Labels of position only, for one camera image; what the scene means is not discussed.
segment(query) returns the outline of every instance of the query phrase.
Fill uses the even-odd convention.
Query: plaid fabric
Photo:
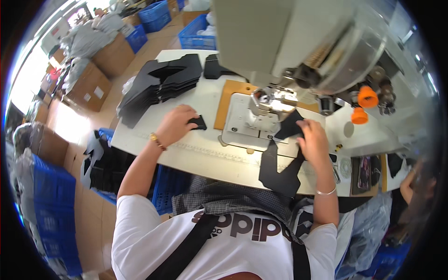
[[[289,208],[291,200],[292,198],[271,190],[244,187],[195,175],[189,191],[172,198],[172,209],[174,215],[199,209],[204,209],[204,213],[210,215],[261,211],[276,217],[292,233],[292,213]],[[290,236],[295,242],[303,244],[294,234]]]

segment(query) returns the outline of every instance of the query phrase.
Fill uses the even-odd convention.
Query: floor
[[[123,84],[160,51],[180,49],[177,34],[183,29],[182,17],[175,17],[161,31],[147,34],[148,42],[139,50],[125,73],[112,82],[112,89],[100,112],[74,111],[53,101],[47,126],[69,141],[64,167],[77,179],[75,194],[76,242],[84,272],[102,272],[112,267],[111,246],[116,220],[116,206],[83,187],[79,182],[83,152],[89,132],[100,127],[115,128],[116,108],[121,101]]]

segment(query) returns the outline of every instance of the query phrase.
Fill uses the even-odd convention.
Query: right hand
[[[193,108],[183,104],[166,113],[155,132],[160,143],[166,148],[179,141],[191,129],[197,128],[197,124],[188,124],[192,118],[197,119],[199,116]]]
[[[313,166],[314,170],[320,170],[330,163],[328,156],[328,140],[319,122],[310,119],[297,121],[296,124],[302,129],[304,138],[297,137],[302,154]]]

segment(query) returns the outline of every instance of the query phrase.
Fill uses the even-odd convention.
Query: gold wristwatch
[[[162,149],[162,151],[166,151],[166,150],[167,150],[167,148],[165,148],[165,147],[160,143],[159,139],[157,138],[157,135],[156,135],[154,132],[152,132],[152,133],[150,134],[150,139],[151,139],[151,141],[154,141],[155,143],[157,143],[157,146],[159,146],[159,148]]]

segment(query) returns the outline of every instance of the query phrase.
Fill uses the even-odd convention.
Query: sewing machine
[[[258,87],[231,98],[223,144],[263,151],[273,139],[279,155],[297,154],[295,139],[274,135],[300,103],[318,105],[330,151],[345,156],[399,151],[400,137],[425,135],[417,110],[394,117],[399,97],[408,112],[425,89],[406,86],[423,83],[415,66],[396,62],[405,53],[386,48],[395,44],[388,25],[363,1],[215,0],[213,7],[220,64]]]

